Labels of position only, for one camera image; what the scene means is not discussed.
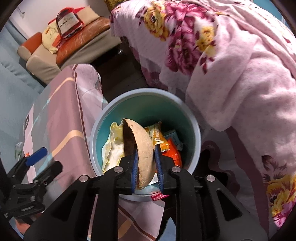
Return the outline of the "person's left hand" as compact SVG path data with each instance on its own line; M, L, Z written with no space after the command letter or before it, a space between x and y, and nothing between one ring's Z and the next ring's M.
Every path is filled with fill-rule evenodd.
M35 214L35 215L30 216L30 219L31 219L32 221L36 221L36 219L39 218L39 216L41 216L41 215L42 215L42 213L37 213L37 214ZM27 231L27 229L31 226L30 224L25 223L25 222L22 221L21 219L16 219L15 222L16 222L16 228L18 229L18 231L19 231L22 235L24 235L25 232Z

